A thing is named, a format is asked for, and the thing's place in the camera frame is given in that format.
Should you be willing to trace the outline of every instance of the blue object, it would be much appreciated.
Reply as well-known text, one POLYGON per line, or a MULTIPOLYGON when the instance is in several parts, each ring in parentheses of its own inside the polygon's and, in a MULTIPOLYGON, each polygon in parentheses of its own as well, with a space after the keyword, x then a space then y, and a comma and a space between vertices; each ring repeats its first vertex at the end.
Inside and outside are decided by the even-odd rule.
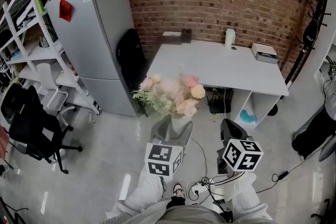
POLYGON ((245 109, 243 109, 240 113, 240 118, 242 121, 251 123, 256 121, 256 116, 249 115, 245 109))

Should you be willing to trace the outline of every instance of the black office chair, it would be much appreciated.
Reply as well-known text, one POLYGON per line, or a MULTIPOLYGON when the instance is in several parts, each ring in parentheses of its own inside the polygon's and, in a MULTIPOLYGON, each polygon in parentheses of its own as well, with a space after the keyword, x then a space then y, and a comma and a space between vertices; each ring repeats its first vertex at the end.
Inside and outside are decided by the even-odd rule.
MULTIPOLYGON (((149 65, 143 53, 138 32, 135 29, 128 29, 119 40, 117 60, 130 90, 138 90, 140 83, 146 78, 149 65)), ((148 116, 144 103, 139 102, 139 106, 142 112, 148 116)))
POLYGON ((27 147, 18 147, 20 152, 27 154, 37 160, 49 159, 56 154, 60 170, 63 170, 59 154, 61 148, 67 150, 78 150, 82 147, 64 146, 62 140, 68 130, 72 131, 71 126, 67 126, 62 132, 58 119, 44 111, 40 103, 36 89, 30 86, 28 90, 13 84, 5 95, 1 105, 1 112, 10 125, 9 136, 18 142, 27 144, 27 147), (51 132, 51 140, 43 132, 51 132))

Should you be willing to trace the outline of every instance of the refrigerator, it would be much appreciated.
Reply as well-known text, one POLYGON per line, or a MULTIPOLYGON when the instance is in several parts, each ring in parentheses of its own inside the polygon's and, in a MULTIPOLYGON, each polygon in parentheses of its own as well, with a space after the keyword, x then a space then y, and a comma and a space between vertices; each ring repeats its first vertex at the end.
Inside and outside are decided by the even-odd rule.
POLYGON ((59 17, 60 0, 46 10, 80 80, 103 111, 136 116, 116 57, 120 38, 134 28, 129 0, 65 1, 72 6, 69 22, 59 17))

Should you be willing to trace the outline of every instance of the power strip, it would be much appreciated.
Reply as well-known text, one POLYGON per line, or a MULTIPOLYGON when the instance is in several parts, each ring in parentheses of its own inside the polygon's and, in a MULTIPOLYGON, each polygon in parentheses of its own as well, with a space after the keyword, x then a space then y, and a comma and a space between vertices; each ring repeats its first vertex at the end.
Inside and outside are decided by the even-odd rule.
POLYGON ((206 185, 202 186, 202 183, 197 183, 195 186, 191 188, 191 191, 194 195, 196 194, 196 191, 198 191, 198 194, 201 194, 202 192, 208 191, 208 188, 206 185))

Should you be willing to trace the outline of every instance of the white desk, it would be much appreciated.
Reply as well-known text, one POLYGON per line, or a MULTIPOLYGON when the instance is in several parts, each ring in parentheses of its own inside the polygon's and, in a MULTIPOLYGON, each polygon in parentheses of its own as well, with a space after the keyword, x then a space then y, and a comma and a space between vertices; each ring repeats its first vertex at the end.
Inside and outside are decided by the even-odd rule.
POLYGON ((288 90, 279 67, 257 61, 249 48, 193 40, 190 44, 162 44, 147 76, 155 73, 176 78, 182 72, 200 79, 204 86, 234 89, 230 118, 245 128, 254 129, 288 90), (257 121, 245 123, 240 112, 245 109, 257 121))

